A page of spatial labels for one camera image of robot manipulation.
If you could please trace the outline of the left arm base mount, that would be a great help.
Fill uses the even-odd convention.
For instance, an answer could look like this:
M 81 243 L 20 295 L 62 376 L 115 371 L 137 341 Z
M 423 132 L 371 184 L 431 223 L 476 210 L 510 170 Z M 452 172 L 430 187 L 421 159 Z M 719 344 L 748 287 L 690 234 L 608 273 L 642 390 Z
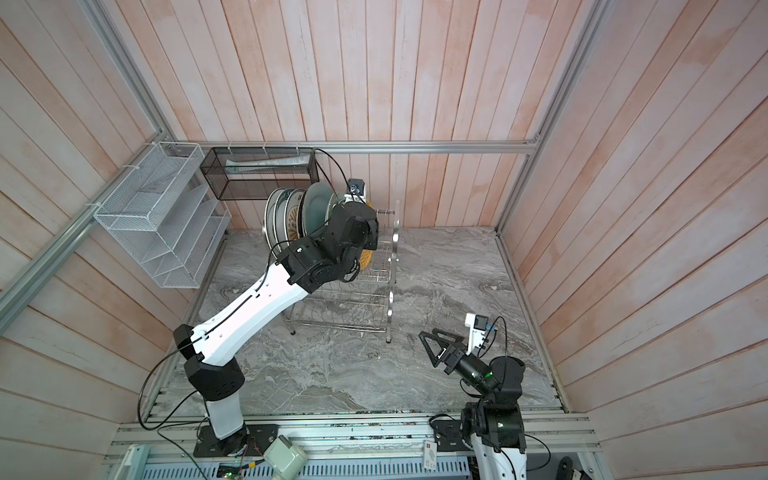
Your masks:
M 194 458 L 262 456 L 278 437 L 277 424 L 245 424 L 226 439 L 218 439 L 210 425 L 203 426 L 197 434 Z

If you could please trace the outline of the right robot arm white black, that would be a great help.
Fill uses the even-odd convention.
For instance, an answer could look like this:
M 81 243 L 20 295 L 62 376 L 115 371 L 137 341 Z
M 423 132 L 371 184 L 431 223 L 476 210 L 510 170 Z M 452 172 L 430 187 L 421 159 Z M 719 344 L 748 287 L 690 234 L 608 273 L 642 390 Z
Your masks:
M 462 439 L 472 447 L 482 479 L 525 479 L 526 437 L 518 400 L 522 396 L 525 363 L 498 356 L 486 363 L 467 350 L 464 338 L 447 331 L 422 331 L 419 339 L 430 362 L 456 373 L 478 398 L 461 414 Z

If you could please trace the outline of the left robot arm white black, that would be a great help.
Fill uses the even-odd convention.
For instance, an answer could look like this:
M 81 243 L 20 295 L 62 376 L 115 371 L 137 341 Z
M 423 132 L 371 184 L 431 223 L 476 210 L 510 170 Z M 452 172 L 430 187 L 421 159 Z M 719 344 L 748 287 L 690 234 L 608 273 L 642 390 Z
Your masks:
M 289 243 L 264 275 L 211 319 L 174 331 L 185 373 L 201 394 L 213 433 L 224 441 L 245 428 L 239 390 L 245 382 L 236 353 L 265 325 L 329 282 L 355 280 L 361 256 L 378 246 L 379 222 L 369 205 L 333 207 L 312 233 Z

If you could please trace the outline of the grey green plain plate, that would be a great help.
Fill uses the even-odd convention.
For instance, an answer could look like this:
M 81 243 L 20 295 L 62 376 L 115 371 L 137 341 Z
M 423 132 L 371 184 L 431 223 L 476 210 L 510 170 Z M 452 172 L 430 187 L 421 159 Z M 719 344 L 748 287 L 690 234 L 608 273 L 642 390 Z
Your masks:
M 326 212 L 335 192 L 323 182 L 313 183 L 305 192 L 300 206 L 300 226 L 303 236 L 320 228 L 326 221 Z

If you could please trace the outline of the large orange sunburst plate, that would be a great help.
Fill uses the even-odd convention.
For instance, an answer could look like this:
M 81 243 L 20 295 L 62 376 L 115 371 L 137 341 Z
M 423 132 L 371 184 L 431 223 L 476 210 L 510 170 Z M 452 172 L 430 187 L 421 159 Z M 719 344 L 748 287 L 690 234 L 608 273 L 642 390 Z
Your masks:
M 294 241 L 300 237 L 300 206 L 304 197 L 303 189 L 295 189 L 289 196 L 284 214 L 284 227 L 286 240 Z

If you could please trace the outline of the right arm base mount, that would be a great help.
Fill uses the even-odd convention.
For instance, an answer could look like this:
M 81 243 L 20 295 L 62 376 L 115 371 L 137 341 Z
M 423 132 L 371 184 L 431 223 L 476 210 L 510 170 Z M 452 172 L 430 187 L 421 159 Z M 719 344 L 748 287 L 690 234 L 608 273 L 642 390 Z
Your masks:
M 429 421 L 439 452 L 470 452 L 470 425 L 448 416 L 439 416 Z

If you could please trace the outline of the stainless steel dish rack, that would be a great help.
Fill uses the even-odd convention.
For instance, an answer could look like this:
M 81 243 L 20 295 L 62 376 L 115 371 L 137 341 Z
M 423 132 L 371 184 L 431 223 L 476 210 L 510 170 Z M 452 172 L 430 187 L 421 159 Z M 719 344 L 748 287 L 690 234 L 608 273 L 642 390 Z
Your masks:
M 315 327 L 379 334 L 392 341 L 401 213 L 400 202 L 378 212 L 378 249 L 356 280 L 328 283 L 283 312 L 290 334 L 298 327 Z

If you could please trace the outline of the white plate green text rim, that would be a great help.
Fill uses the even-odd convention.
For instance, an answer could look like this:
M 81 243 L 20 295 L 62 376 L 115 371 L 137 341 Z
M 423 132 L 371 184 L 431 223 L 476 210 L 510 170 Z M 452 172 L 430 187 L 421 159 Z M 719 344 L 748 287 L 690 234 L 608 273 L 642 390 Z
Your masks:
M 275 208 L 275 220 L 274 231 L 276 238 L 276 246 L 274 253 L 279 254 L 284 247 L 286 247 L 290 241 L 288 239 L 287 231 L 287 211 L 290 203 L 290 197 L 295 193 L 292 188 L 286 188 L 282 191 L 278 197 L 278 201 Z

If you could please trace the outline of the white plate cloud line pattern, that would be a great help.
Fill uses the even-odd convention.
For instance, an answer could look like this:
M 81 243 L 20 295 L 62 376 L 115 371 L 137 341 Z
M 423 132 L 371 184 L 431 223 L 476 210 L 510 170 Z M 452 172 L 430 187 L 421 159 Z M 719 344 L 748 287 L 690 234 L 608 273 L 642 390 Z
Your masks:
M 263 219 L 263 233 L 269 249 L 274 247 L 274 239 L 272 235 L 272 227 L 274 226 L 275 205 L 282 192 L 281 188 L 273 190 L 265 206 L 264 219 Z

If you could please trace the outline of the yellow woven round trivet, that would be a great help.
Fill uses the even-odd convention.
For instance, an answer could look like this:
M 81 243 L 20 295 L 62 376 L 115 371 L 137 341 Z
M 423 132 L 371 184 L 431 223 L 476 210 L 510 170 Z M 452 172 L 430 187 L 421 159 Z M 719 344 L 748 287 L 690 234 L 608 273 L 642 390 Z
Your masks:
M 373 252 L 377 249 L 379 223 L 377 213 L 372 209 L 371 216 L 366 220 L 367 231 L 363 240 L 363 249 L 360 255 L 360 269 L 365 270 L 371 263 Z

